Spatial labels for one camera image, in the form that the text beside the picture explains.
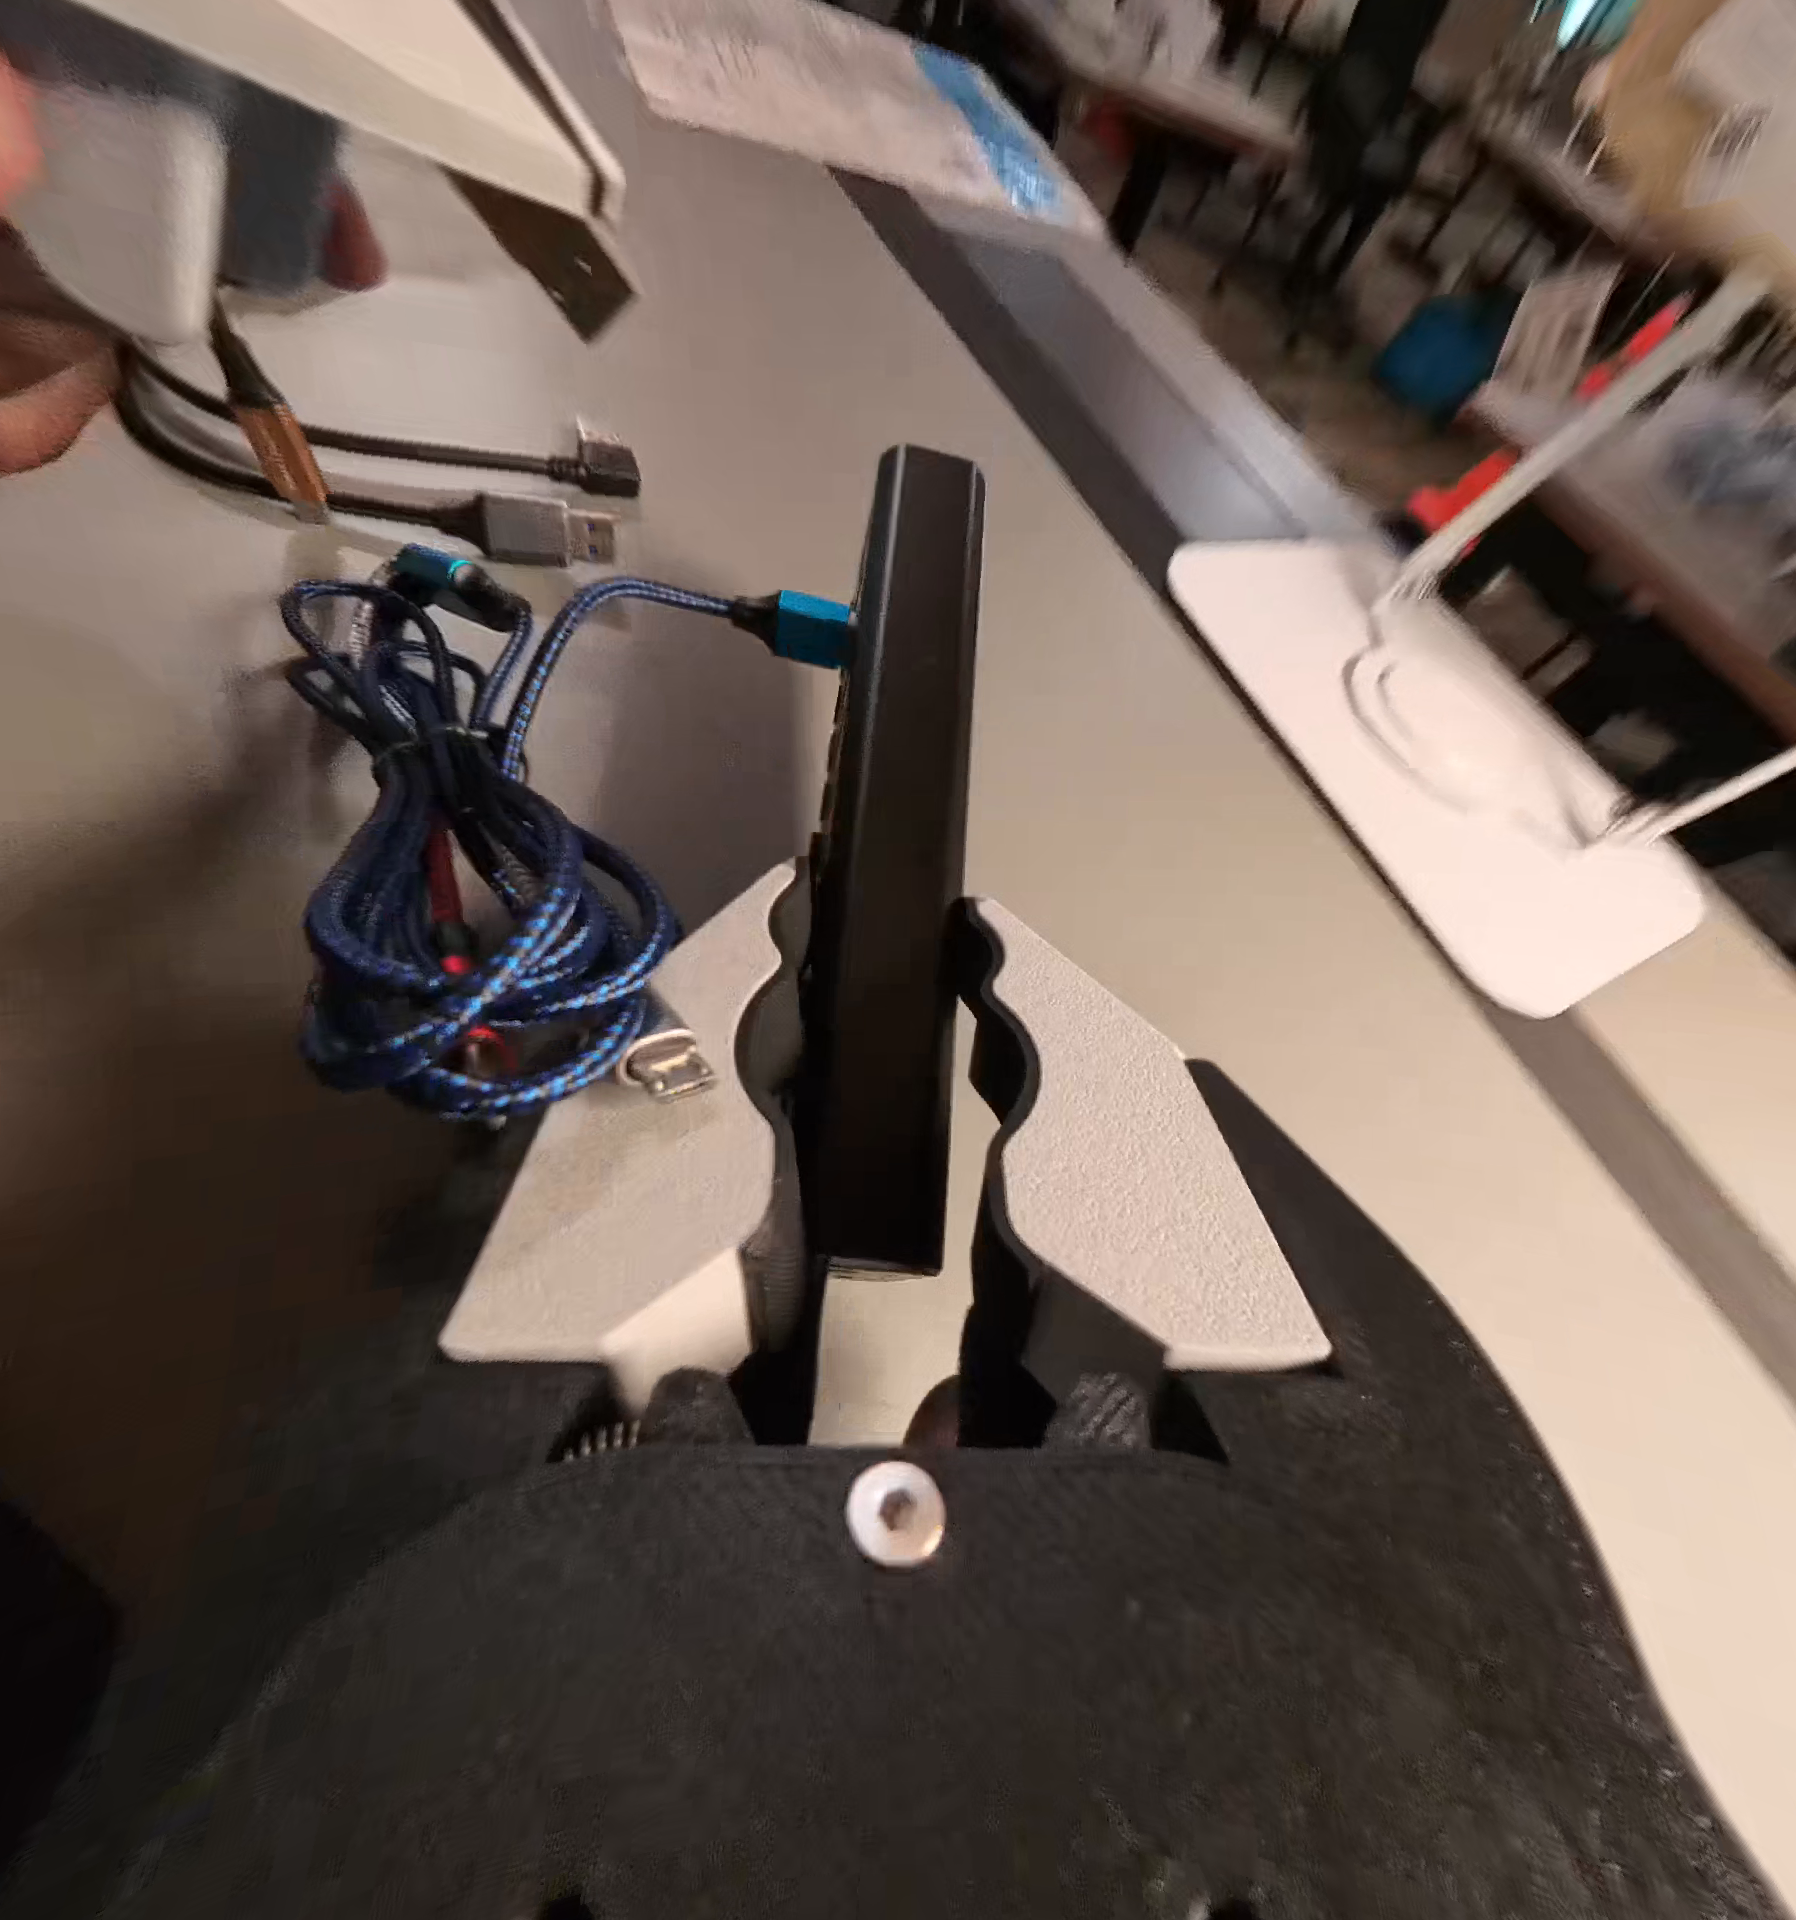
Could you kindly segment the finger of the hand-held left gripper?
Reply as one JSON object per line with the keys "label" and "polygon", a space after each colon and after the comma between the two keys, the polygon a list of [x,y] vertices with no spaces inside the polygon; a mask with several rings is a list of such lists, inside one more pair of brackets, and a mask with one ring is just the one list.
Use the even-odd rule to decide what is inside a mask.
{"label": "finger of the hand-held left gripper", "polygon": [[271,90],[237,88],[228,126],[221,280],[310,290],[322,276],[338,122]]}
{"label": "finger of the hand-held left gripper", "polygon": [[156,348],[211,325],[228,161],[213,113],[165,95],[47,88],[29,256],[96,322]]}

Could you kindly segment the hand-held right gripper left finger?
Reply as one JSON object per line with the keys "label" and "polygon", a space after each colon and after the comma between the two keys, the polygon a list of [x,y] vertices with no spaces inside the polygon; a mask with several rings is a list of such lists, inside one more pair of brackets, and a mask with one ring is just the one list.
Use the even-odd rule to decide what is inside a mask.
{"label": "hand-held right gripper left finger", "polygon": [[678,1368],[731,1375],[797,1331],[809,1256],[785,1098],[805,1049],[809,878],[784,862],[690,934],[632,1068],[541,1122],[440,1336],[457,1364],[582,1364],[622,1405]]}

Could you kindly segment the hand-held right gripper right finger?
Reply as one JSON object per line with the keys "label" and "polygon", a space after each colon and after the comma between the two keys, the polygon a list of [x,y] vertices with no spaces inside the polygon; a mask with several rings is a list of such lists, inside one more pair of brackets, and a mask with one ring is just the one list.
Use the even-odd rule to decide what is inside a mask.
{"label": "hand-held right gripper right finger", "polygon": [[972,1249],[1033,1379],[1286,1375],[1334,1356],[1190,1057],[1000,901],[965,901]]}

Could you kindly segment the black usb hub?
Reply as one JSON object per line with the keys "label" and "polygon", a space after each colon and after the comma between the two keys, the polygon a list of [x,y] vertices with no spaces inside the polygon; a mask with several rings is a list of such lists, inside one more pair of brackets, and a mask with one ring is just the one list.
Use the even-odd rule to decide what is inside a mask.
{"label": "black usb hub", "polygon": [[917,445],[882,457],[801,978],[793,1130],[826,1268],[945,1264],[982,540],[981,468]]}

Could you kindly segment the white board with dark edge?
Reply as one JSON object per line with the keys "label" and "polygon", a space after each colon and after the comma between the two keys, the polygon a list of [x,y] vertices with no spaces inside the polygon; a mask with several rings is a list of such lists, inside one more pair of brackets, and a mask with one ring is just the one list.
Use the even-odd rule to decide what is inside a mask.
{"label": "white board with dark edge", "polygon": [[85,4],[85,13],[433,161],[590,344],[634,300],[624,168],[521,5]]}

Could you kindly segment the paper sheet with blue print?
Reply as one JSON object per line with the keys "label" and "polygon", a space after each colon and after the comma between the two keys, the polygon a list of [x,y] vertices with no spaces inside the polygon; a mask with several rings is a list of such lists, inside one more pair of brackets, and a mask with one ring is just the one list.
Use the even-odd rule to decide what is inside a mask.
{"label": "paper sheet with blue print", "polygon": [[1103,235],[1091,198],[971,61],[811,4],[613,4],[647,107],[864,180]]}

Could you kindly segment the blue bag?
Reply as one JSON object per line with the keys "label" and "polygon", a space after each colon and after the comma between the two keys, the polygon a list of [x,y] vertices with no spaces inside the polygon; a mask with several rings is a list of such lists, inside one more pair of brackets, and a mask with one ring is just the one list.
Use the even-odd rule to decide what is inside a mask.
{"label": "blue bag", "polygon": [[1503,290],[1422,300],[1382,348],[1372,383],[1413,415],[1451,425],[1494,372],[1515,318]]}

